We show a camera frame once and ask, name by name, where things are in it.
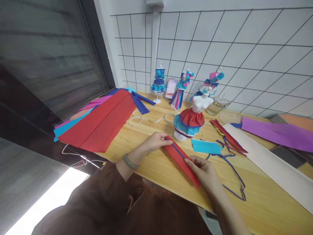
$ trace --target wire grid panel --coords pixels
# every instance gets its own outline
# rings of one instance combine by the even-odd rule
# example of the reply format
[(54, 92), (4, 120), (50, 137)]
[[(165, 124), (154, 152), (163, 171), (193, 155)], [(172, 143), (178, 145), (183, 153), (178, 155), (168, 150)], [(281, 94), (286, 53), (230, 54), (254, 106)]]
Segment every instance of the wire grid panel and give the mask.
[[(187, 101), (222, 66), (216, 94), (232, 101), (227, 110), (313, 118), (312, 16), (313, 8), (162, 12), (156, 63), (176, 78), (191, 65)], [(150, 92), (152, 13), (111, 18), (123, 80)]]

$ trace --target person's left hand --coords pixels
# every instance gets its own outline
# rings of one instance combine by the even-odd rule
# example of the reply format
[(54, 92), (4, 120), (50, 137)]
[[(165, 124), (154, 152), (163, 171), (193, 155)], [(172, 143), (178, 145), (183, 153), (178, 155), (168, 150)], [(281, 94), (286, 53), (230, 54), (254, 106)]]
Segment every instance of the person's left hand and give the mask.
[(165, 145), (171, 145), (173, 143), (172, 140), (165, 140), (167, 134), (162, 132), (154, 132), (149, 139), (143, 142), (139, 148), (142, 148), (143, 151), (149, 154), (153, 150), (156, 150)]

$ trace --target hand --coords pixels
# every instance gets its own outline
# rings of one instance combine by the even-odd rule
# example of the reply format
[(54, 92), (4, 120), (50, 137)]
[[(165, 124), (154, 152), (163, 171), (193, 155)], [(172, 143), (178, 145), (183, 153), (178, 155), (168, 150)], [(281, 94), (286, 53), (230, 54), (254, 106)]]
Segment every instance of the hand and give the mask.
[(173, 143), (172, 140), (165, 140), (167, 134), (161, 132), (154, 132), (145, 142), (139, 145), (146, 154), (149, 154), (153, 150), (156, 150), (165, 145), (171, 145)]
[(196, 174), (202, 186), (209, 194), (212, 196), (220, 196), (225, 193), (222, 181), (219, 178), (212, 162), (198, 156), (189, 156), (189, 158), (193, 162), (185, 158), (185, 163)]

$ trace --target white paper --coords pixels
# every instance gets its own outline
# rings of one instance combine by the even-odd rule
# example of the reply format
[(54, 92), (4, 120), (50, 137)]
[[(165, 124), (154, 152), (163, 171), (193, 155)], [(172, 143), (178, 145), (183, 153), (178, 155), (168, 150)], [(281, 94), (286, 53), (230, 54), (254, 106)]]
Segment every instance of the white paper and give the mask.
[(247, 157), (283, 190), (313, 214), (313, 180), (258, 144), (231, 124), (225, 130), (249, 153)]

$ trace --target metal grid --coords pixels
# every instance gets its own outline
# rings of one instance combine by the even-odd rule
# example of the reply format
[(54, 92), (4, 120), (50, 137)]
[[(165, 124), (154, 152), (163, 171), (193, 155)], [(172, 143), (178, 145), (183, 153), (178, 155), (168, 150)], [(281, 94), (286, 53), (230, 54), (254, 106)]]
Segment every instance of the metal grid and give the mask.
[[(224, 90), (226, 87), (242, 88), (242, 90), (241, 90), (241, 91), (235, 96), (235, 98), (233, 98), (232, 100), (233, 100), (233, 103), (238, 103), (238, 104), (246, 105), (246, 107), (245, 107), (243, 110), (240, 111), (240, 112), (243, 112), (243, 113), (245, 113), (245, 109), (247, 109), (248, 107), (260, 108), (260, 113), (256, 114), (256, 116), (262, 116), (262, 113), (265, 112), (266, 110), (277, 111), (278, 113), (289, 113), (289, 112), (291, 112), (292, 110), (294, 110), (295, 108), (297, 108), (297, 107), (301, 106), (302, 104), (306, 103), (307, 101), (312, 100), (312, 99), (313, 99), (313, 96), (312, 96), (312, 97), (303, 97), (303, 98), (305, 98), (305, 100), (303, 100), (303, 102), (300, 102), (299, 104), (297, 104), (296, 106), (292, 107), (292, 109), (290, 109), (290, 110), (288, 110), (288, 111), (286, 111), (286, 112), (282, 112), (282, 111), (279, 111), (279, 110), (271, 109), (271, 106), (273, 106), (274, 104), (276, 104), (277, 102), (279, 102), (281, 99), (283, 99), (283, 98), (286, 97), (286, 96), (288, 96), (288, 97), (298, 97), (298, 96), (293, 96), (293, 95), (291, 94), (292, 91), (293, 91), (294, 89), (300, 87), (300, 86), (301, 86), (302, 84), (304, 84), (305, 82), (307, 82), (310, 78), (312, 78), (313, 74), (310, 74), (310, 75), (302, 75), (302, 74), (301, 74), (301, 76), (305, 77), (305, 79), (303, 80), (303, 82), (300, 83), (300, 84), (298, 84), (297, 86), (295, 86), (295, 87), (293, 88), (293, 90), (291, 90), (291, 91), (288, 92), (287, 94), (270, 92), (270, 91), (268, 91), (268, 89), (269, 89), (273, 84), (275, 84), (275, 83), (276, 83), (282, 76), (284, 76), (285, 74), (299, 75), (299, 74), (292, 73), (292, 72), (289, 72), (289, 71), (290, 71), (294, 66), (296, 66), (302, 59), (304, 59), (307, 55), (309, 55), (309, 54), (312, 52), (313, 46), (312, 46), (312, 45), (289, 45), (288, 42), (289, 42), (289, 41), (301, 30), (301, 28), (313, 17), (313, 14), (311, 14), (311, 16), (298, 28), (298, 30), (297, 30), (290, 38), (288, 38), (288, 41), (287, 41), (286, 43), (284, 43), (284, 44), (265, 44), (265, 43), (260, 43), (260, 41), (262, 40), (262, 38), (266, 35), (266, 33), (268, 32), (268, 30), (269, 30), (269, 29), (271, 28), (271, 26), (274, 24), (274, 22), (279, 18), (279, 16), (281, 15), (281, 13), (282, 13), (284, 10), (286, 10), (286, 9), (312, 9), (312, 8), (271, 8), (271, 9), (243, 9), (243, 10), (220, 10), (220, 11), (162, 12), (162, 13), (161, 13), (161, 19), (160, 19), (160, 31), (161, 31), (162, 15), (163, 15), (164, 13), (165, 13), (165, 14), (168, 14), (168, 13), (178, 13), (178, 19), (177, 19), (176, 31), (175, 31), (174, 39), (160, 38), (160, 34), (159, 34), (159, 40), (171, 40), (171, 41), (173, 41), (172, 48), (171, 48), (171, 56), (170, 56), (170, 59), (164, 59), (164, 58), (159, 58), (159, 57), (158, 57), (157, 60), (165, 60), (165, 61), (168, 61), (168, 60), (169, 60), (169, 66), (168, 66), (168, 68), (165, 68), (165, 69), (167, 70), (166, 76), (167, 76), (167, 77), (173, 77), (173, 76), (169, 76), (169, 75), (168, 75), (171, 62), (173, 62), (173, 61), (183, 62), (183, 63), (184, 63), (184, 66), (183, 66), (183, 68), (182, 68), (182, 71), (183, 71), (184, 67), (186, 66), (186, 63), (187, 63), (187, 64), (188, 64), (188, 63), (199, 64), (199, 65), (200, 65), (200, 67), (199, 67), (199, 69), (198, 69), (198, 72), (199, 72), (202, 65), (212, 65), (212, 66), (218, 66), (218, 67), (219, 67), (219, 66), (223, 66), (223, 61), (224, 61), (225, 57), (227, 56), (227, 54), (228, 54), (228, 52), (229, 52), (229, 50), (231, 49), (231, 47), (232, 47), (233, 44), (252, 44), (252, 45), (254, 45), (253, 49), (252, 49), (252, 50), (250, 51), (250, 53), (246, 56), (246, 58), (243, 60), (243, 62), (241, 63), (240, 66), (237, 66), (237, 67), (233, 67), (233, 66), (223, 66), (223, 67), (228, 67), (228, 68), (236, 68), (237, 70), (236, 70), (235, 73), (232, 75), (232, 77), (230, 78), (230, 80), (224, 85), (223, 89), (221, 89), (221, 92), (219, 92), (219, 93), (220, 93), (220, 94), (223, 93), (223, 90)], [(261, 38), (258, 40), (257, 43), (238, 42), (238, 41), (235, 42), (237, 36), (239, 35), (239, 33), (241, 32), (242, 28), (244, 27), (244, 25), (245, 25), (246, 21), (248, 20), (250, 14), (251, 14), (253, 11), (260, 11), (260, 10), (280, 10), (280, 12), (279, 12), (279, 14), (275, 17), (275, 19), (272, 21), (272, 23), (269, 25), (269, 27), (267, 28), (267, 30), (263, 33), (263, 35), (261, 36)], [(215, 36), (216, 32), (217, 32), (218, 29), (219, 29), (219, 26), (220, 26), (220, 23), (221, 23), (221, 21), (222, 21), (222, 19), (223, 19), (224, 13), (225, 13), (225, 12), (228, 12), (228, 11), (247, 11), (247, 12), (249, 12), (249, 13), (248, 13), (246, 19), (244, 20), (243, 24), (241, 25), (241, 28), (240, 28), (240, 30), (238, 31), (238, 33), (236, 34), (236, 37), (234, 38), (233, 41), (227, 42), (227, 41), (218, 41), (218, 40), (214, 40), (214, 36)], [(186, 13), (186, 12), (198, 12), (198, 13), (199, 13), (196, 26), (195, 26), (195, 28), (194, 28), (194, 30), (193, 30), (193, 36), (192, 36), (192, 39), (191, 39), (191, 40), (177, 39), (177, 38), (176, 38), (176, 33), (177, 33), (178, 24), (179, 24), (179, 19), (180, 19), (180, 17), (181, 17), (181, 13)], [(198, 23), (199, 23), (199, 20), (200, 20), (200, 16), (201, 16), (201, 13), (203, 13), (203, 12), (222, 12), (222, 16), (221, 16), (221, 18), (220, 18), (220, 20), (219, 20), (219, 23), (218, 23), (217, 27), (216, 27), (216, 30), (215, 30), (214, 35), (213, 35), (213, 37), (212, 37), (212, 40), (208, 40), (208, 41), (205, 41), (205, 40), (194, 40), (194, 36), (195, 36), (195, 32), (196, 32), (196, 29), (197, 29), (197, 26), (198, 26)], [(130, 25), (131, 25), (131, 18), (132, 18), (132, 15), (138, 15), (138, 14), (129, 14), (129, 17), (130, 17)], [(147, 19), (147, 15), (148, 15), (148, 14), (151, 14), (151, 13), (143, 13), (143, 14), (145, 14), (145, 38), (144, 38), (144, 39), (145, 39), (145, 56), (146, 56), (146, 55), (147, 55), (147, 43), (146, 43), (146, 42), (147, 42), (147, 39), (151, 39), (151, 38), (148, 38), (148, 37), (147, 37), (147, 31), (146, 31), (146, 29), (147, 29), (147, 22), (146, 22), (146, 19)], [(116, 17), (117, 24), (118, 24), (118, 16), (123, 16), (123, 15), (114, 15), (114, 16), (113, 16), (113, 17)], [(132, 43), (133, 43), (133, 39), (137, 39), (137, 38), (133, 38), (133, 37), (132, 37), (132, 36), (133, 36), (133, 34), (132, 34), (132, 26), (131, 26), (131, 38), (130, 38), (130, 37), (128, 37), (128, 38), (127, 38), (127, 37), (124, 37), (124, 38), (123, 38), (123, 37), (120, 37), (120, 29), (119, 29), (119, 28), (118, 28), (118, 31), (119, 31), (119, 37), (117, 37), (117, 38), (120, 39), (121, 48), (122, 48), (122, 55), (120, 55), (120, 56), (123, 56), (123, 61), (124, 61), (125, 55), (123, 54), (123, 46), (122, 46), (122, 41), (121, 41), (121, 39), (132, 39)], [(186, 56), (185, 60), (174, 60), (174, 59), (172, 59), (175, 41), (189, 41), (189, 42), (190, 42), (189, 49), (188, 49), (188, 53), (187, 53), (187, 56)], [(198, 42), (208, 42), (208, 43), (210, 43), (209, 46), (208, 46), (208, 48), (207, 48), (207, 50), (206, 50), (206, 53), (205, 53), (205, 55), (204, 55), (203, 60), (202, 60), (201, 63), (199, 63), (199, 62), (194, 62), (194, 61), (188, 61), (188, 59), (187, 59), (187, 58), (188, 58), (188, 55), (189, 55), (189, 51), (190, 51), (191, 45), (192, 45), (192, 42), (197, 42), (197, 41), (198, 41)], [(223, 59), (221, 60), (221, 62), (220, 62), (219, 64), (207, 64), (207, 63), (204, 63), (204, 60), (205, 60), (205, 58), (206, 58), (206, 54), (208, 53), (212, 42), (230, 43), (230, 44), (231, 44), (230, 47), (228, 48), (228, 51), (226, 52), (226, 54), (224, 55)], [(262, 69), (251, 69), (251, 68), (242, 67), (242, 65), (244, 64), (244, 62), (248, 59), (248, 57), (249, 57), (250, 54), (254, 51), (254, 49), (255, 49), (255, 47), (256, 47), (257, 45), (281, 46), (281, 48), (271, 57), (270, 60), (267, 61), (267, 63), (263, 66)], [(307, 47), (308, 49), (310, 49), (310, 48), (311, 48), (311, 49), (310, 49), (303, 57), (301, 57), (296, 63), (294, 63), (293, 66), (291, 66), (286, 72), (281, 72), (282, 75), (281, 75), (279, 78), (277, 78), (276, 80), (274, 80), (274, 82), (273, 82), (271, 85), (269, 85), (265, 90), (257, 90), (257, 89), (250, 89), (250, 88), (247, 88), (248, 85), (254, 80), (254, 78), (255, 78), (261, 71), (277, 72), (277, 71), (266, 70), (266, 69), (264, 69), (264, 68), (265, 68), (265, 67), (273, 60), (273, 58), (274, 58), (283, 48), (285, 48), (285, 47)], [(141, 57), (141, 56), (134, 56), (134, 47), (133, 47), (133, 58), (134, 58), (134, 67), (135, 67), (135, 70), (130, 70), (130, 71), (134, 71), (134, 72), (135, 72), (135, 75), (136, 75), (136, 71), (137, 71), (137, 70), (136, 70), (136, 64), (135, 64), (135, 57)], [(146, 64), (145, 67), (146, 67), (146, 70), (145, 70), (144, 72), (145, 72), (145, 73), (148, 73), (148, 75), (150, 76), (150, 73), (149, 73), (150, 71), (147, 71), (147, 64)], [(255, 75), (244, 87), (242, 87), (242, 86), (233, 86), (233, 85), (229, 85), (229, 83), (232, 81), (233, 77), (236, 75), (236, 73), (239, 71), (239, 69), (252, 70), (252, 71), (254, 70), (254, 71), (256, 71), (257, 73), (256, 73), (256, 75)], [(194, 78), (194, 79), (193, 79), (194, 81), (202, 81), (202, 82), (203, 82), (203, 81), (205, 80), (205, 79), (203, 79), (203, 78), (197, 79), (197, 74), (195, 74), (195, 76), (194, 76), (193, 78)], [(135, 83), (130, 83), (130, 82), (128, 81), (128, 79), (127, 79), (127, 76), (126, 76), (126, 81), (127, 81), (128, 85), (129, 85), (129, 86), (136, 87), (136, 89), (137, 89), (137, 84), (142, 84), (142, 83), (137, 83), (136, 77), (135, 77), (135, 80), (136, 80), (136, 84), (135, 84)], [(142, 85), (146, 85), (146, 92), (149, 92), (148, 89), (150, 88), (150, 84), (145, 83), (145, 84), (142, 84)], [(194, 85), (194, 83), (192, 83), (192, 84), (190, 85), (189, 91), (192, 89), (193, 85)], [(247, 104), (247, 103), (243, 104), (243, 103), (241, 103), (241, 102), (236, 102), (236, 101), (234, 101), (244, 90), (261, 91), (261, 93), (260, 93), (256, 98), (254, 98), (251, 102), (249, 102), (249, 104)], [(253, 105), (252, 103), (253, 103), (258, 97), (260, 97), (263, 93), (265, 93), (265, 92), (267, 92), (267, 93), (272, 93), (272, 94), (279, 94), (279, 95), (283, 95), (283, 96), (282, 96), (280, 99), (278, 99), (277, 101), (275, 101), (273, 104), (271, 104), (271, 105), (270, 105), (269, 107), (267, 107), (267, 108), (259, 107), (259, 106)], [(187, 100), (187, 99), (188, 99), (190, 96), (192, 96), (192, 95), (193, 95), (193, 93), (186, 93), (186, 92), (185, 92), (185, 100)]]

